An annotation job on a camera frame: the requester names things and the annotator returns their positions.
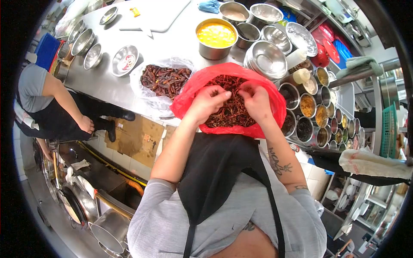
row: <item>red plastic bag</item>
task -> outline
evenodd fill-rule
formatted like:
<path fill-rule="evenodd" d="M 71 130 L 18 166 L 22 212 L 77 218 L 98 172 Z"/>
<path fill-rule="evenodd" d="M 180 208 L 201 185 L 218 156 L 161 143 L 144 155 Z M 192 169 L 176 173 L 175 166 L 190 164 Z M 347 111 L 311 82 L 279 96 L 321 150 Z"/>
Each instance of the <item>red plastic bag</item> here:
<path fill-rule="evenodd" d="M 285 99 L 278 92 L 277 87 L 270 80 L 262 77 L 253 70 L 246 69 L 234 63 L 224 63 L 217 64 L 214 66 L 206 67 L 198 72 L 196 72 L 185 84 L 183 91 L 177 97 L 175 97 L 173 104 L 170 106 L 173 114 L 182 119 L 192 104 L 195 94 L 204 87 L 210 80 L 219 75 L 230 75 L 237 76 L 247 79 L 251 82 L 257 83 L 264 87 L 270 97 L 270 107 L 277 122 L 278 126 L 281 128 L 284 123 L 285 116 L 287 114 Z M 261 127 L 258 123 L 243 127 L 236 125 L 233 127 L 214 127 L 209 128 L 205 124 L 199 126 L 204 133 L 214 133 L 214 134 L 242 134 L 245 136 L 250 136 L 253 138 L 265 138 Z"/>

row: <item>green plastic basket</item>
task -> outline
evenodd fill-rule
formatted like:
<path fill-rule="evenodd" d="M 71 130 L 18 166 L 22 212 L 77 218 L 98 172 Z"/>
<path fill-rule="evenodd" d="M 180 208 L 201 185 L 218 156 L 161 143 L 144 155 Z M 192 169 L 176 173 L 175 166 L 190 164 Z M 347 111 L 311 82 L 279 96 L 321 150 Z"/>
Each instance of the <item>green plastic basket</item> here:
<path fill-rule="evenodd" d="M 396 103 L 383 110 L 382 143 L 380 145 L 380 156 L 396 158 L 397 144 L 397 114 Z"/>

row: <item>gray t-shirt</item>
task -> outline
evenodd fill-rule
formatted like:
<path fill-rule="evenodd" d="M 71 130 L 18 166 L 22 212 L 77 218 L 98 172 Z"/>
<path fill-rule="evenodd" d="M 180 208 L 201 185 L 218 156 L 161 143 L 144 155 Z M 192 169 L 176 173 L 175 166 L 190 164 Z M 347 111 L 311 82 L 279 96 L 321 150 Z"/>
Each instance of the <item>gray t-shirt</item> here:
<path fill-rule="evenodd" d="M 288 194 L 269 161 L 261 158 L 270 178 L 285 239 L 285 257 L 322 257 L 327 233 L 306 189 Z M 252 221 L 278 248 L 277 231 L 266 188 L 241 173 L 225 203 L 197 225 L 191 257 L 210 257 L 234 242 Z M 178 192 L 161 179 L 149 180 L 128 230 L 133 258 L 182 257 L 189 228 L 188 216 Z"/>
<path fill-rule="evenodd" d="M 46 108 L 53 97 L 42 96 L 46 69 L 35 64 L 27 65 L 19 78 L 19 95 L 21 107 L 27 112 L 35 113 Z"/>

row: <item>arm tattoo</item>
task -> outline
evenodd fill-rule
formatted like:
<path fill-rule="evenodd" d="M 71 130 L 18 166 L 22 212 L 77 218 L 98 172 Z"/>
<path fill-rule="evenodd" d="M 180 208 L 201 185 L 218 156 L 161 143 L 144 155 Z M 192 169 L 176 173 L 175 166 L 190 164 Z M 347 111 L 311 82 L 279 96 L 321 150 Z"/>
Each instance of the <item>arm tattoo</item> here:
<path fill-rule="evenodd" d="M 271 168 L 274 170 L 274 172 L 276 173 L 276 175 L 277 175 L 277 176 L 282 175 L 282 171 L 291 172 L 291 169 L 292 169 L 291 163 L 288 163 L 288 164 L 285 165 L 285 166 L 279 165 L 278 163 L 279 163 L 280 161 L 278 160 L 278 157 L 275 155 L 275 153 L 274 153 L 273 150 L 274 150 L 274 148 L 269 148 L 269 149 L 268 149 L 268 154 L 269 154 L 269 156 L 270 156 L 270 165 L 271 165 Z"/>
<path fill-rule="evenodd" d="M 249 222 L 245 225 L 245 227 L 244 227 L 243 230 L 252 231 L 252 230 L 254 230 L 254 229 L 255 229 L 254 223 L 252 223 L 251 221 L 249 221 Z"/>
<path fill-rule="evenodd" d="M 295 189 L 309 189 L 306 185 L 297 185 L 297 186 L 294 186 L 294 188 Z"/>

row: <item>dried red chili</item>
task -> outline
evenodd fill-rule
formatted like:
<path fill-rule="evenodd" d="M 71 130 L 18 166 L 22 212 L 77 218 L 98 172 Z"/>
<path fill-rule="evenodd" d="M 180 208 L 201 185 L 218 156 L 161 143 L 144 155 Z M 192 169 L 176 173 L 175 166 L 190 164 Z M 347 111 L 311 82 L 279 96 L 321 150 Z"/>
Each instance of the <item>dried red chili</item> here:
<path fill-rule="evenodd" d="M 223 89 L 232 92 L 232 97 L 224 103 L 224 106 L 218 112 L 210 115 L 205 122 L 209 128 L 218 126 L 233 127 L 235 125 L 248 127 L 256 123 L 249 116 L 244 105 L 244 99 L 238 94 L 240 85 L 246 81 L 246 79 L 236 76 L 219 75 L 205 85 L 219 85 Z"/>
<path fill-rule="evenodd" d="M 150 64 L 143 70 L 140 82 L 155 92 L 156 96 L 168 96 L 173 101 L 189 79 L 191 72 L 188 68 L 173 69 Z"/>

